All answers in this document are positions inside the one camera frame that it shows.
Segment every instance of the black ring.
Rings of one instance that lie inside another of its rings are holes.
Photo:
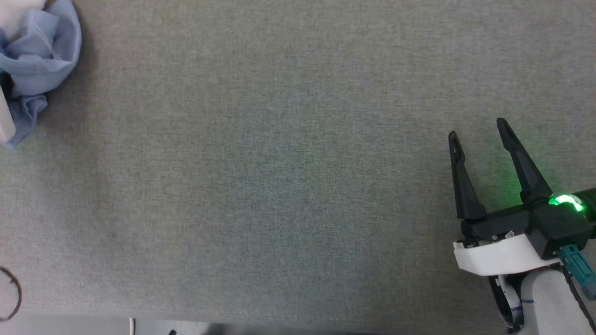
[[[1,268],[1,267],[0,267],[0,271],[4,272],[10,278],[11,283],[14,283],[17,286],[17,291],[18,291],[17,306],[14,308],[13,312],[10,313],[8,318],[0,317],[0,322],[4,322],[4,321],[8,321],[8,320],[12,319],[13,316],[18,312],[18,309],[21,308],[21,302],[23,301],[23,290],[21,289],[21,284],[18,282],[17,277],[15,277],[12,272],[10,272],[6,268]]]

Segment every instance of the black cable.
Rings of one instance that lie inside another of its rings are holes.
[[[0,317],[0,322],[4,322],[4,321],[8,321],[8,320],[12,319],[13,316],[21,308],[21,302],[23,301],[23,290],[21,289],[21,284],[18,282],[17,277],[15,277],[12,272],[10,272],[6,268],[0,268],[0,271],[3,272],[4,274],[6,274],[8,276],[8,278],[10,278],[10,282],[14,283],[14,285],[17,287],[17,291],[18,291],[17,306],[14,308],[13,312],[10,313],[10,315],[6,318]]]
[[[575,284],[573,283],[571,274],[569,273],[569,271],[567,271],[565,269],[564,266],[561,267],[561,270],[563,271],[563,275],[565,276],[565,281],[567,281],[567,284],[569,285],[569,289],[571,290],[573,297],[579,304],[579,309],[582,310],[583,315],[586,317],[586,319],[588,319],[588,323],[590,324],[592,331],[594,332],[594,334],[596,334],[596,325],[594,324],[594,320],[592,319],[590,312],[588,312],[588,308],[586,308],[586,305],[583,303],[582,297],[580,297],[578,289],[575,287]]]

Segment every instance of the crumpled fabric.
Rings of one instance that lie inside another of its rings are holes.
[[[0,73],[14,82],[8,108],[17,129],[4,145],[14,148],[37,124],[48,105],[44,93],[58,87],[79,61],[79,18],[70,0],[57,0],[45,11],[31,10],[18,37],[8,41],[0,29]]]

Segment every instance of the cable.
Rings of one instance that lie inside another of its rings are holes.
[[[135,335],[136,333],[136,319],[130,318],[131,321],[131,335]]]
[[[561,270],[563,272],[563,276],[565,276],[565,281],[567,281],[567,285],[569,285],[569,290],[571,290],[571,294],[573,294],[573,297],[578,302],[579,309],[582,310],[583,315],[585,316],[586,319],[588,319],[590,328],[592,328],[592,331],[594,332],[594,334],[596,334],[596,325],[594,324],[592,315],[590,315],[588,308],[586,308],[586,305],[583,303],[582,297],[579,296],[579,292],[578,292],[577,288],[575,287],[575,284],[573,283],[571,274],[569,273],[569,271],[567,271],[567,269],[564,266],[561,266]]]

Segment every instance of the gray fabric surface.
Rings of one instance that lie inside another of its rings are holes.
[[[0,151],[24,309],[500,334],[457,268],[447,134],[519,202],[596,185],[596,2],[78,0],[78,68]],[[588,252],[596,261],[596,252]]]

